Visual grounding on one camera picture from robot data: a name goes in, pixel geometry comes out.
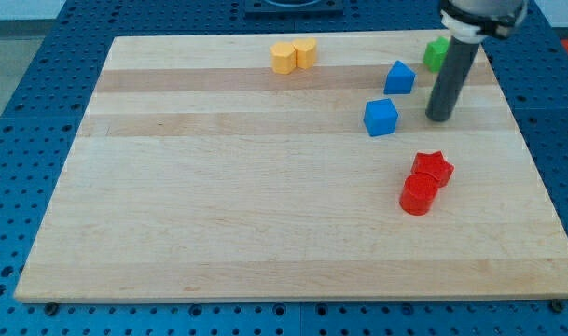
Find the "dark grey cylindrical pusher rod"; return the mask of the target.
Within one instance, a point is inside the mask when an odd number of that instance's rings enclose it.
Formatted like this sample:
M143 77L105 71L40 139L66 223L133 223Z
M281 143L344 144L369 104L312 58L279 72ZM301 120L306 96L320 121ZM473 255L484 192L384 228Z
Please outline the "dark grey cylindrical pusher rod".
M445 122L452 115L464 86L479 44L471 44L452 37L448 52L432 89L425 116L431 121Z

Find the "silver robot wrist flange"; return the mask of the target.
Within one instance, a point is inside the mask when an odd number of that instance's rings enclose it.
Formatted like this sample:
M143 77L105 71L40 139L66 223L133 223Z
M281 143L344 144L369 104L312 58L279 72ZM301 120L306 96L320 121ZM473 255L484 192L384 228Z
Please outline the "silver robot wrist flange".
M440 0L438 10L453 37L479 44L487 37L511 37L525 20L528 5L528 0Z

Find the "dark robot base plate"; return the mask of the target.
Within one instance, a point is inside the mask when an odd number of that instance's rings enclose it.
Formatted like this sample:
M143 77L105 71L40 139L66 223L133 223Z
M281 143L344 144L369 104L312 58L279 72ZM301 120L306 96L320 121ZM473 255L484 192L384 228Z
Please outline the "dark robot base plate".
M271 14L339 14L343 12L343 0L244 0L246 16Z

